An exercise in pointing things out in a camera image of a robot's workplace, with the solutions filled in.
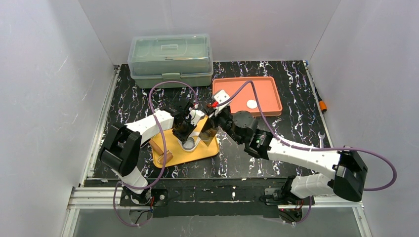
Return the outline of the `yellow plastic tray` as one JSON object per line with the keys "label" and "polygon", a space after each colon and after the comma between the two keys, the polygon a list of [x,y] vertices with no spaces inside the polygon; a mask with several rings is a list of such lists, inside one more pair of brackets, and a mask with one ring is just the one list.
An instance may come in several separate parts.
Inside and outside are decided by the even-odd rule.
{"label": "yellow plastic tray", "polygon": [[[204,123],[208,117],[205,117],[203,120],[199,121],[197,127],[193,132],[200,132]],[[203,141],[200,141],[198,147],[193,152],[186,152],[181,149],[181,146],[178,143],[178,139],[172,134],[172,131],[168,130],[164,132],[167,150],[173,155],[173,159],[169,162],[166,162],[166,167],[174,166],[182,163],[192,162],[204,158],[209,158],[215,156],[219,153],[220,147],[218,140],[214,138],[210,146],[207,146]],[[151,140],[154,140],[160,148],[164,150],[163,139],[161,134],[157,134]],[[163,167],[163,164],[158,164],[155,160],[156,153],[152,150],[153,164],[157,168]]]}

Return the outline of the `white dough ball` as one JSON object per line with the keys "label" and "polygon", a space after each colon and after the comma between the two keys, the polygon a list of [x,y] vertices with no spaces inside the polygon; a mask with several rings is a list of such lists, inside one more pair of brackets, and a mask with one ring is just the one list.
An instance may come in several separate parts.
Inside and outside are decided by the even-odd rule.
{"label": "white dough ball", "polygon": [[186,152],[193,152],[198,147],[201,141],[199,134],[199,132],[192,132],[184,143],[181,143],[178,140],[181,149]]}

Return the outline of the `wooden dough roller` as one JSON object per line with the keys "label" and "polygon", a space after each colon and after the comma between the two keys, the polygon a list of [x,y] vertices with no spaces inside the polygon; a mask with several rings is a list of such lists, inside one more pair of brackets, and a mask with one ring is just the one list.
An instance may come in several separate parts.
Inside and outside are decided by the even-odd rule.
{"label": "wooden dough roller", "polygon": [[158,163],[158,164],[163,164],[164,161],[164,157],[166,156],[166,162],[169,162],[173,159],[173,155],[170,152],[170,150],[167,150],[166,152],[163,151],[162,148],[159,147],[159,145],[154,141],[151,140],[149,142],[149,144],[151,145],[153,152],[156,153],[154,160]]}

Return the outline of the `metal scraper orange handle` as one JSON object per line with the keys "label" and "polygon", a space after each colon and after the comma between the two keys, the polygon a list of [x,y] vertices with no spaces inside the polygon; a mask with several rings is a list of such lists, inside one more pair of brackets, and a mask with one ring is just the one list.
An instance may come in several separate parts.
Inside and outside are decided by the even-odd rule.
{"label": "metal scraper orange handle", "polygon": [[207,118],[206,122],[204,123],[201,132],[199,134],[199,138],[203,141],[207,146],[210,146],[212,140],[216,137],[218,133],[218,125],[216,124],[213,118]]}

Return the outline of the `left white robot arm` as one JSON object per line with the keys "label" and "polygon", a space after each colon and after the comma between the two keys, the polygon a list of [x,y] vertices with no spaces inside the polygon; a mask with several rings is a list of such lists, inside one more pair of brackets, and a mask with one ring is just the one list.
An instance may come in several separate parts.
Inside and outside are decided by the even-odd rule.
{"label": "left white robot arm", "polygon": [[124,186],[140,195],[151,187],[137,167],[140,148],[161,131],[170,130],[180,142],[185,142],[204,117],[204,112],[187,102],[160,107],[136,122],[114,123],[108,129],[98,159],[121,179]]}

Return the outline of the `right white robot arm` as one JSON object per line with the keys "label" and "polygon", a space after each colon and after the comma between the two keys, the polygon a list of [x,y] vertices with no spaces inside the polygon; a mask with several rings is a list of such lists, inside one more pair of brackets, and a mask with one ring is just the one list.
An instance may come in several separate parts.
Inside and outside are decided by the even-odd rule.
{"label": "right white robot arm", "polygon": [[290,176],[274,200],[300,200],[309,196],[329,195],[359,202],[362,199],[368,168],[355,151],[323,151],[320,148],[291,144],[258,129],[258,121],[249,112],[232,114],[228,107],[209,116],[212,128],[221,128],[253,158],[282,161],[312,169],[316,174]]}

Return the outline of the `flat round white wrapper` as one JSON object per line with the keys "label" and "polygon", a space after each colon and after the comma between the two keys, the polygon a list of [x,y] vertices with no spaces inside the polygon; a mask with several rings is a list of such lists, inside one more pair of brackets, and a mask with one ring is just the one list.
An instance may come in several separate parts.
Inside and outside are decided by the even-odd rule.
{"label": "flat round white wrapper", "polygon": [[246,106],[247,106],[249,109],[256,109],[256,108],[257,108],[257,102],[256,102],[255,100],[253,100],[253,99],[250,99],[250,100],[248,100],[248,101],[246,102]]}

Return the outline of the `green plastic storage box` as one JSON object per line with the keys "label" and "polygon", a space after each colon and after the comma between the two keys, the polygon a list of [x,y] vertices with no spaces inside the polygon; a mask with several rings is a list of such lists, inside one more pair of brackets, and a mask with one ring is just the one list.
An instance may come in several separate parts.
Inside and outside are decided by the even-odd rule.
{"label": "green plastic storage box", "polygon": [[127,59],[130,77],[141,88],[209,86],[213,57],[208,34],[134,37]]}

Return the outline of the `small metal wrench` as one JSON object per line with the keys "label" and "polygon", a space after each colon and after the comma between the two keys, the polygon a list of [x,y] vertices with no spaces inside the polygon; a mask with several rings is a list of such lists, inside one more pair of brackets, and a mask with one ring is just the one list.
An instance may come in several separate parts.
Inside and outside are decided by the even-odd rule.
{"label": "small metal wrench", "polygon": [[318,132],[318,137],[319,137],[320,149],[323,149],[325,147],[324,138],[326,137],[326,135],[325,135],[325,133]]}

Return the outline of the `orange black screwdriver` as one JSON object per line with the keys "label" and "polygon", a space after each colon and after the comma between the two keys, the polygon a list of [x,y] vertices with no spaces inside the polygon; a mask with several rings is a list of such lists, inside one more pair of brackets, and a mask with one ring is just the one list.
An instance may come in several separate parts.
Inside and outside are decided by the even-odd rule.
{"label": "orange black screwdriver", "polygon": [[314,79],[312,79],[312,82],[313,82],[313,87],[314,87],[315,94],[316,94],[317,99],[318,99],[320,110],[324,114],[328,110],[327,105],[324,102],[324,100],[322,99],[322,97],[320,96],[320,94],[319,94],[319,92],[317,90],[317,87],[316,87],[316,84],[315,84]]}

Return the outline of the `aluminium front frame rail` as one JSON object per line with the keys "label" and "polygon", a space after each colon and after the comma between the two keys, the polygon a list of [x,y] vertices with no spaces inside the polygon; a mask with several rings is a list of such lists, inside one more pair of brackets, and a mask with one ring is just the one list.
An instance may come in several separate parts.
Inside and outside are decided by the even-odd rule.
{"label": "aluminium front frame rail", "polygon": [[63,237],[369,237],[361,203],[316,197],[304,205],[304,221],[294,224],[291,207],[267,206],[255,188],[181,187],[152,218],[141,216],[121,191],[76,188],[69,201]]}

